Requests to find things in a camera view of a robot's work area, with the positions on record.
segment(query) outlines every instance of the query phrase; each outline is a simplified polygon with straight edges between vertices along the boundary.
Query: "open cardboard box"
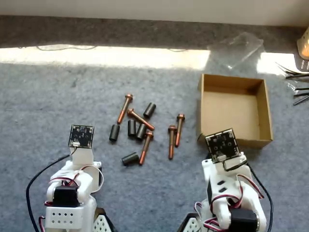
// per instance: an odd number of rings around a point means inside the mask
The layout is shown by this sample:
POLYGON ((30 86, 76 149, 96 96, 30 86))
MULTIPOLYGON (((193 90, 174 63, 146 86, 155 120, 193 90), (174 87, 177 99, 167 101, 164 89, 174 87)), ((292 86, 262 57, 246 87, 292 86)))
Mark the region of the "open cardboard box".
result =
POLYGON ((273 140, 264 80, 203 74, 198 89, 199 140, 229 128, 239 146, 262 148, 273 140))

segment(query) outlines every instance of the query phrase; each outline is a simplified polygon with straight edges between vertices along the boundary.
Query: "copper bolt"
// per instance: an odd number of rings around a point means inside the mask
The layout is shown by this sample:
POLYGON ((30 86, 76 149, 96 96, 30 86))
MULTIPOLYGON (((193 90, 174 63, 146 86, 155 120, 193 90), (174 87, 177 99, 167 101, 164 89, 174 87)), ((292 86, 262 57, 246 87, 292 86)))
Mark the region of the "copper bolt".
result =
POLYGON ((184 114, 178 114, 177 120, 178 120, 178 126, 177 126, 177 135, 176 135, 175 147, 179 146, 180 135, 182 133, 182 125, 183 125, 183 121, 185 120, 184 114))
POLYGON ((126 98, 125 104, 122 107, 122 110, 121 110, 120 115, 119 115, 118 120, 117 120, 118 124, 120 124, 122 122, 122 119, 125 116, 126 110, 127 110, 128 106, 129 106, 130 102, 133 100, 133 95, 132 94, 127 94, 127 95, 125 95, 125 98, 126 98))
POLYGON ((174 138, 175 138, 175 132, 177 131, 177 128, 175 125, 169 126, 169 159, 172 160, 174 157, 174 138))
POLYGON ((154 134, 151 131, 147 131, 146 132, 146 141, 143 147, 143 151, 141 152, 141 156, 140 156, 140 165, 143 165, 144 161, 145 161, 145 157, 146 157, 146 153, 149 147, 149 143, 152 140, 152 138, 154 137, 154 134))
POLYGON ((151 125, 150 123, 148 123, 145 119, 143 119, 141 116, 139 116, 138 114, 136 114, 134 112, 134 109, 128 109, 127 110, 127 115, 135 117, 140 123, 145 124, 146 127, 153 131, 155 129, 155 127, 153 125, 151 125))

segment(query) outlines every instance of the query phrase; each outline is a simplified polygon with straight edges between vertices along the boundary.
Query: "bolt head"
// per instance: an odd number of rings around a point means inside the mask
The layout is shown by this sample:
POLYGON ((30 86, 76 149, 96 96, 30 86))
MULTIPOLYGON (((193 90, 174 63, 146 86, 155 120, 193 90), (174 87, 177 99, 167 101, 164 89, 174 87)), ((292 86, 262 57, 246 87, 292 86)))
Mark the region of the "bolt head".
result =
POLYGON ((169 132, 170 131, 176 131, 177 130, 177 127, 175 125, 170 125, 169 126, 169 132))
POLYGON ((130 115, 132 112, 134 112, 134 109, 128 109, 126 112, 128 115, 130 115))
POLYGON ((184 114, 178 114, 177 120, 182 119, 183 121, 185 120, 184 114))
POLYGON ((133 95, 128 93, 127 95, 125 95, 125 98, 129 98, 130 101, 133 100, 133 95))
POLYGON ((150 137, 150 138, 153 138, 154 137, 154 134, 152 133, 152 131, 147 131, 146 132, 146 137, 150 137))

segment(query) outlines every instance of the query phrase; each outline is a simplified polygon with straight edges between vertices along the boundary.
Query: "circuit board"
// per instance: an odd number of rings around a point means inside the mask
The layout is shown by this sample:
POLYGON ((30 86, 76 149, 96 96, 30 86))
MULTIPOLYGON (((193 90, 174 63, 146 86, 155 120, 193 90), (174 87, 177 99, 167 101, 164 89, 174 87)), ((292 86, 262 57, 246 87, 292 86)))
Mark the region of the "circuit board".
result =
POLYGON ((240 155, 233 129, 205 137, 213 163, 223 162, 240 155))
POLYGON ((81 148, 91 148, 94 130, 93 126, 72 125, 68 146, 73 147, 73 142, 79 142, 81 148))

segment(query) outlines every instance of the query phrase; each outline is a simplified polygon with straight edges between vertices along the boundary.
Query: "clear plastic wrap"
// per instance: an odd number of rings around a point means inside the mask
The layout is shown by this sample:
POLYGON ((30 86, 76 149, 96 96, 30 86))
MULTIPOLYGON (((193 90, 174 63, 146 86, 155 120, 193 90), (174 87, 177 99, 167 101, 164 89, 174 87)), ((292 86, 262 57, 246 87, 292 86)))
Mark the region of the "clear plastic wrap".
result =
POLYGON ((207 47, 211 56, 220 64, 232 69, 242 63, 263 45, 263 40, 253 34, 243 32, 237 37, 228 38, 207 47))

